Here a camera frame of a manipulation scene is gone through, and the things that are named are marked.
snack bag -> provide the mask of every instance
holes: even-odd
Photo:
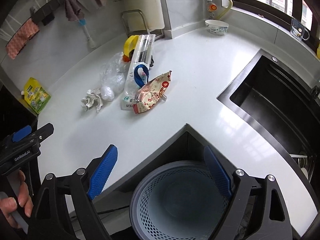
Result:
[[[133,110],[136,114],[151,109],[159,101],[171,81],[171,71],[162,74],[145,84],[136,94]]]
[[[24,100],[37,114],[40,114],[51,98],[35,78],[29,78],[24,85],[22,94],[24,95]]]

black sink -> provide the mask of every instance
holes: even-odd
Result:
[[[260,50],[217,99],[282,155],[319,208],[320,100],[314,99],[310,90],[292,70]],[[291,155],[305,157],[292,158]],[[307,170],[308,179],[302,167]]]

cable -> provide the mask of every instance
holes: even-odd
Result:
[[[101,212],[98,212],[98,215],[111,213],[113,211],[117,211],[117,210],[124,209],[124,208],[127,208],[127,207],[129,207],[129,206],[124,206],[124,207],[121,207],[121,208],[115,208],[115,209],[110,209],[110,210],[106,210],[106,211],[101,211]]]

human hand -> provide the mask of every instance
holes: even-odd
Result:
[[[27,184],[24,182],[26,177],[22,171],[19,170],[19,179],[21,185],[19,188],[18,202],[21,207],[24,207],[24,212],[27,217],[31,216],[33,203],[31,197],[29,196],[29,190]],[[20,228],[18,223],[14,220],[11,213],[17,210],[17,203],[13,197],[0,199],[0,209],[13,228]]]

white bowl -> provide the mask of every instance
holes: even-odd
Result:
[[[229,28],[229,24],[217,20],[206,20],[205,25],[211,34],[220,36],[224,35]]]

